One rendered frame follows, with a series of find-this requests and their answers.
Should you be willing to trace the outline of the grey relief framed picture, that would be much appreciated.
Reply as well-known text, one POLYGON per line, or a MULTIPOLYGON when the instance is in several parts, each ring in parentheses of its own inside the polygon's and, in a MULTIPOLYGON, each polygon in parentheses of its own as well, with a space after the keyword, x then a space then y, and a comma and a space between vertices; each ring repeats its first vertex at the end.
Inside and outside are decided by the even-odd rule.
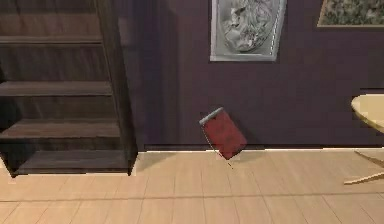
POLYGON ((275 61, 287 0, 212 0, 210 60, 275 61))

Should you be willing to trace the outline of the dark brown wooden bookshelf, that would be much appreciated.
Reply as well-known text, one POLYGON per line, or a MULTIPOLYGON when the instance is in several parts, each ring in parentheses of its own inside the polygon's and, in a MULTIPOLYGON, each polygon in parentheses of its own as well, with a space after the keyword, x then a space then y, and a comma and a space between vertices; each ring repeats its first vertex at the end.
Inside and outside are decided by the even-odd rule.
POLYGON ((123 24, 116 0, 0 0, 0 159, 11 177, 131 173, 123 24))

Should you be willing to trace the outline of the round cream table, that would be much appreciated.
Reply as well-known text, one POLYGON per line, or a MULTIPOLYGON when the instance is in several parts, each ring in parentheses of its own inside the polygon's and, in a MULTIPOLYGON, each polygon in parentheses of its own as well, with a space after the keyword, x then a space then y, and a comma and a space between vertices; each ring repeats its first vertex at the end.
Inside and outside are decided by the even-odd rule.
MULTIPOLYGON (((384 94, 362 94, 356 96, 351 101, 351 107, 361 121, 384 134, 384 94)), ((370 157, 356 150, 354 152, 358 156, 384 168, 384 160, 370 157)), ((376 179, 384 179, 384 172, 345 181, 344 185, 359 184, 376 179)))

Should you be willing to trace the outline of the green framed picture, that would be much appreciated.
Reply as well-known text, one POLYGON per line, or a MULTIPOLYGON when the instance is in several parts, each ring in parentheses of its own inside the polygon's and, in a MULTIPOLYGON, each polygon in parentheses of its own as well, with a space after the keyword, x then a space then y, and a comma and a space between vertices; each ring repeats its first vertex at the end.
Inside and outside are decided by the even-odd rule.
POLYGON ((318 27, 384 27, 384 0, 323 0, 318 27))

